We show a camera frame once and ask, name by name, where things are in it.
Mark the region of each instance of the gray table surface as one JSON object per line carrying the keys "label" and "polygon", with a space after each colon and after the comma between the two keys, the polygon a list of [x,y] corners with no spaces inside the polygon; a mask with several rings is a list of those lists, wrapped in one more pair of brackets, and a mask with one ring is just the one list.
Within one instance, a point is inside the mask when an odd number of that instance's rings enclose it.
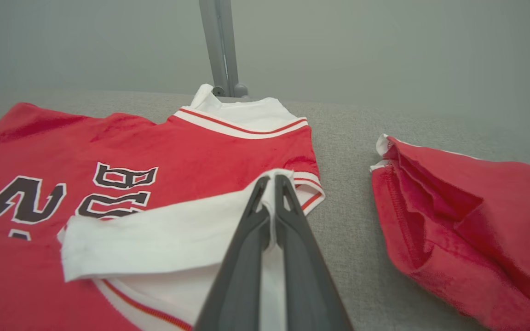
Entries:
{"label": "gray table surface", "polygon": [[[0,117],[15,103],[106,117],[121,112],[164,122],[193,96],[117,91],[0,92]],[[222,98],[224,102],[238,101]],[[398,272],[379,226],[368,167],[381,159],[382,133],[414,145],[492,161],[530,163],[530,149],[511,132],[456,117],[385,113],[353,105],[283,102],[306,116],[326,200],[308,219],[358,331],[467,331],[483,328]]]}

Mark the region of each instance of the clothing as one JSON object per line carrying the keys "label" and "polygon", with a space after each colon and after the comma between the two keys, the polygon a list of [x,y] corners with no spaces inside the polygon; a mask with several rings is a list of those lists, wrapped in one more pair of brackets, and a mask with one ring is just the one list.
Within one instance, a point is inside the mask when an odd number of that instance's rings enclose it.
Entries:
{"label": "clothing", "polygon": [[530,165],[382,136],[372,167],[394,265],[493,330],[530,330]]}
{"label": "clothing", "polygon": [[[225,105],[209,90],[162,124],[27,103],[0,120],[0,329],[137,329],[100,291],[156,314],[135,291],[64,282],[57,235],[73,215],[111,220],[240,191],[273,168],[304,175],[295,183],[305,212],[324,199],[306,119],[273,99]],[[191,327],[161,317],[157,327]]]}

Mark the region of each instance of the gray wall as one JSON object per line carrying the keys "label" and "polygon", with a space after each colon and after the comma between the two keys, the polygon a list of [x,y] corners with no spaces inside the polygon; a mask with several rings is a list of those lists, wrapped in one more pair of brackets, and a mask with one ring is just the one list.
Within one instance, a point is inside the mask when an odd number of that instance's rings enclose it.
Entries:
{"label": "gray wall", "polygon": [[462,115],[530,145],[530,0],[232,4],[251,97]]}
{"label": "gray wall", "polygon": [[0,0],[0,89],[193,94],[210,81],[196,0]]}

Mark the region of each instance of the folded white sleeve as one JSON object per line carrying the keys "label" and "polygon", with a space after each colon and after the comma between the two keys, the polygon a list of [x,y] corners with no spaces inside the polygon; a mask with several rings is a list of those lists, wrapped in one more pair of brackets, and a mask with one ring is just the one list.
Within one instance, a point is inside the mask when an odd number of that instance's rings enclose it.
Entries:
{"label": "folded white sleeve", "polygon": [[[277,174],[293,179],[292,171],[282,169],[259,178]],[[170,273],[220,263],[257,180],[242,191],[115,220],[73,216],[62,237],[65,281]],[[262,203],[273,212],[273,193],[266,192]]]}

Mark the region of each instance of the crumpled red garment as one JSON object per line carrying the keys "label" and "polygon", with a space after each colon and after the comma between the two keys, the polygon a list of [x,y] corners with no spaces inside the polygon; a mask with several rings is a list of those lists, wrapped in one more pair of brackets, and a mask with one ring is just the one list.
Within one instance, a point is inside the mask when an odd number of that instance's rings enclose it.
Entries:
{"label": "crumpled red garment", "polygon": [[530,330],[530,165],[383,136],[372,167],[393,264],[496,331]]}

